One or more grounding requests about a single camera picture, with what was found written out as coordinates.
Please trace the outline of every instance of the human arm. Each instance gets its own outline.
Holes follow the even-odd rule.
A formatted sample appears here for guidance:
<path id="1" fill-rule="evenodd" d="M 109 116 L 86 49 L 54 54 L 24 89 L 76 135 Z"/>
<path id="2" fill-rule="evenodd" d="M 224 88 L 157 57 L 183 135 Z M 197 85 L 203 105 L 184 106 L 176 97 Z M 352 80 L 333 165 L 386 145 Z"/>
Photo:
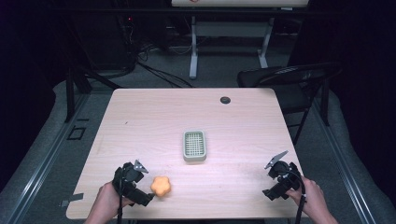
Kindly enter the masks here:
<path id="1" fill-rule="evenodd" d="M 131 203 L 133 203 L 131 200 L 122 198 L 122 207 Z M 118 213 L 119 206 L 120 195 L 116 192 L 111 182 L 105 183 L 99 188 L 85 223 L 105 224 Z"/>
<path id="2" fill-rule="evenodd" d="M 314 223 L 335 224 L 337 220 L 332 216 L 327 208 L 324 199 L 323 190 L 313 180 L 301 176 L 305 185 L 306 203 L 303 211 L 312 219 Z M 290 189 L 286 192 L 296 203 L 300 204 L 301 188 L 297 190 Z"/>

